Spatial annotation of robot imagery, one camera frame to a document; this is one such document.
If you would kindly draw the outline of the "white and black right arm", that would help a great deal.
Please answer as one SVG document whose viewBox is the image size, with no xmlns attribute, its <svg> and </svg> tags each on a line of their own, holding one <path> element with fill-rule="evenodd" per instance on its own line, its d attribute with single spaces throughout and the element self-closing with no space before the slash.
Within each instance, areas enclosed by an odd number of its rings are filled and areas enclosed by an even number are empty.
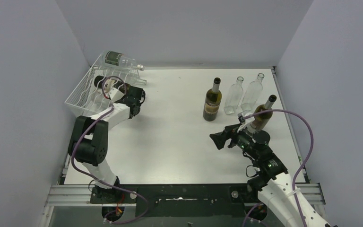
<svg viewBox="0 0 363 227">
<path fill-rule="evenodd" d="M 230 140 L 229 148 L 237 146 L 251 160 L 257 175 L 248 180 L 248 192 L 286 227 L 328 227 L 330 224 L 293 184 L 287 168 L 269 147 L 270 135 L 262 130 L 249 135 L 239 127 L 238 124 L 226 126 L 222 132 L 210 134 L 210 138 L 218 149 L 223 149 Z"/>
</svg>

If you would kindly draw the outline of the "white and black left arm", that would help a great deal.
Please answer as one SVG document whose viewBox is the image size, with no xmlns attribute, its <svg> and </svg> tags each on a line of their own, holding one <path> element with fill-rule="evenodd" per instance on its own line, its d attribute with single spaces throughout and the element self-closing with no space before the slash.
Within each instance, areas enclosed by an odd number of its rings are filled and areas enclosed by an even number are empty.
<svg viewBox="0 0 363 227">
<path fill-rule="evenodd" d="M 107 109 L 76 118 L 68 148 L 73 168 L 93 178 L 102 190 L 118 190 L 120 182 L 106 161 L 109 130 L 138 115 L 146 99 L 144 89 L 131 85 L 113 88 L 111 92 L 120 93 L 121 97 L 110 101 Z"/>
</svg>

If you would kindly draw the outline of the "olive bottle with black cap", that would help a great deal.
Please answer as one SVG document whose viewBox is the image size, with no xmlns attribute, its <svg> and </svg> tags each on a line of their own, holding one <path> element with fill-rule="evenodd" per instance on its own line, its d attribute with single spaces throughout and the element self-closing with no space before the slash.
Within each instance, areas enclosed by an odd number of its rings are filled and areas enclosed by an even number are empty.
<svg viewBox="0 0 363 227">
<path fill-rule="evenodd" d="M 266 110 L 271 110 L 272 106 L 276 100 L 277 100 L 276 95 L 270 95 L 268 100 L 266 101 L 266 103 L 259 105 L 256 108 L 254 113 L 256 114 L 256 113 L 263 112 Z M 262 114 L 254 116 L 254 120 L 247 127 L 248 132 L 250 134 L 252 134 L 257 130 L 262 130 L 265 127 L 265 125 L 268 123 L 268 121 L 270 120 L 272 115 L 273 115 L 273 112 L 267 112 L 267 113 L 262 113 Z"/>
</svg>

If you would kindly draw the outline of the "brown bottle with tan label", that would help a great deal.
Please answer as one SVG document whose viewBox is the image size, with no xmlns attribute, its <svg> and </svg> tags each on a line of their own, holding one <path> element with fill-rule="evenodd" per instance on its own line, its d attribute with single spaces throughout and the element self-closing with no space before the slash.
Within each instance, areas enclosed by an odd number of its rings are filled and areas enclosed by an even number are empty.
<svg viewBox="0 0 363 227">
<path fill-rule="evenodd" d="M 214 78 L 212 88 L 206 92 L 203 118 L 208 122 L 214 121 L 218 114 L 222 100 L 222 93 L 219 90 L 220 83 L 220 78 Z"/>
</svg>

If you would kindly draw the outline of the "clear square glass bottle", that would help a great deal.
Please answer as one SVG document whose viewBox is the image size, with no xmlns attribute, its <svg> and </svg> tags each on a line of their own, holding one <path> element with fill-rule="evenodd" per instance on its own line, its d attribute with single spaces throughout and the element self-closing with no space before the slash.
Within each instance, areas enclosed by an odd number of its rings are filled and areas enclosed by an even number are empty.
<svg viewBox="0 0 363 227">
<path fill-rule="evenodd" d="M 241 102 L 241 109 L 243 111 L 250 111 L 254 109 L 256 101 L 258 100 L 263 90 L 262 81 L 264 77 L 265 75 L 263 73 L 259 73 L 256 79 L 248 85 L 243 100 Z"/>
</svg>

